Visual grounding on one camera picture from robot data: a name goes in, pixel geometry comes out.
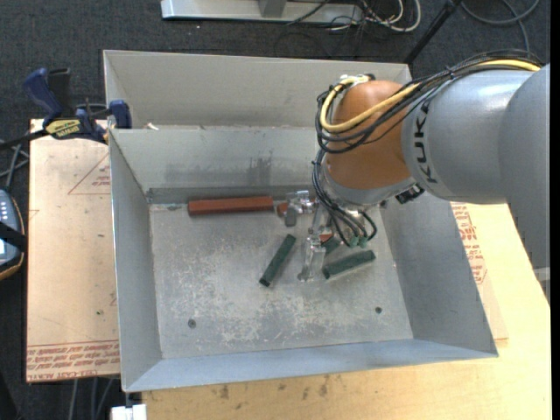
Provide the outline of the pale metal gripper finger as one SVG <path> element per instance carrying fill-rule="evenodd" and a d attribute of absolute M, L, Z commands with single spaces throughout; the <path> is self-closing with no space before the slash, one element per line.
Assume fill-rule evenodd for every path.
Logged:
<path fill-rule="evenodd" d="M 311 237 L 305 239 L 302 250 L 302 269 L 297 275 L 297 279 L 300 282 L 307 282 L 312 277 L 312 259 L 314 257 L 314 242 Z"/>
<path fill-rule="evenodd" d="M 326 248 L 320 243 L 311 248 L 311 277 L 317 277 L 322 270 L 326 256 Z"/>

